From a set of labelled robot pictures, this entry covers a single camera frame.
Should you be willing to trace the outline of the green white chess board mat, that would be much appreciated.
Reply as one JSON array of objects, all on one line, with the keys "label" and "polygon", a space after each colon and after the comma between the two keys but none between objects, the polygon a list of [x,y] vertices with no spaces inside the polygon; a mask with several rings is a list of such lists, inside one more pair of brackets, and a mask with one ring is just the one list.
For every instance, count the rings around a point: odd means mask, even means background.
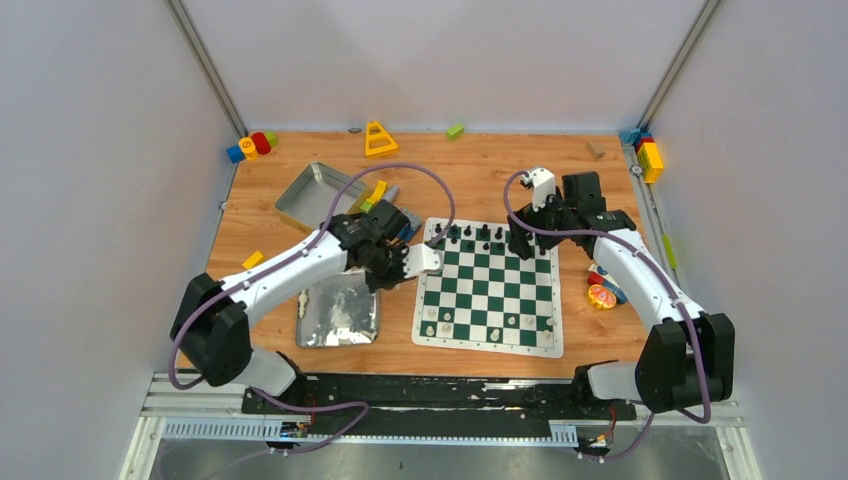
[{"label": "green white chess board mat", "polygon": [[442,268],[418,279],[412,341],[421,346],[560,358],[564,322],[559,256],[528,237],[532,256],[508,247],[506,224],[431,217]]}]

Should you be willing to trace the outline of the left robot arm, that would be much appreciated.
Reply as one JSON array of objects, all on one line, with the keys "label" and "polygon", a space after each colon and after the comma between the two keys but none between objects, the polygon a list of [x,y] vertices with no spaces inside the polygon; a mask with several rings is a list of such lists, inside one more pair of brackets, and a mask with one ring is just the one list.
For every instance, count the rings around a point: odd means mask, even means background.
[{"label": "left robot arm", "polygon": [[303,374],[282,353],[255,345],[251,329],[277,306],[329,277],[365,272],[370,289],[406,281],[400,240],[407,216],[381,200],[367,213],[338,214],[304,241],[252,269],[221,280],[201,273],[186,287],[170,337],[212,387],[236,383],[262,390],[283,413],[306,400]]}]

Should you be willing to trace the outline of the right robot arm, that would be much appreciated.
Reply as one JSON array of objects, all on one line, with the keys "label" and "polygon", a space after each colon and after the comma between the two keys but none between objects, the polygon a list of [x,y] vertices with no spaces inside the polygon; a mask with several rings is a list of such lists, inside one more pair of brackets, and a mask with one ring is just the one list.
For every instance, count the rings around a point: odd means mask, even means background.
[{"label": "right robot arm", "polygon": [[635,362],[581,366],[571,403],[596,417],[612,400],[641,404],[653,413],[678,411],[702,424],[711,406],[732,394],[735,328],[687,296],[655,261],[630,216],[610,210],[596,172],[556,177],[535,167],[512,181],[531,191],[524,207],[509,209],[509,249],[526,259],[535,236],[542,248],[568,238],[610,274],[645,326],[648,336]]}]

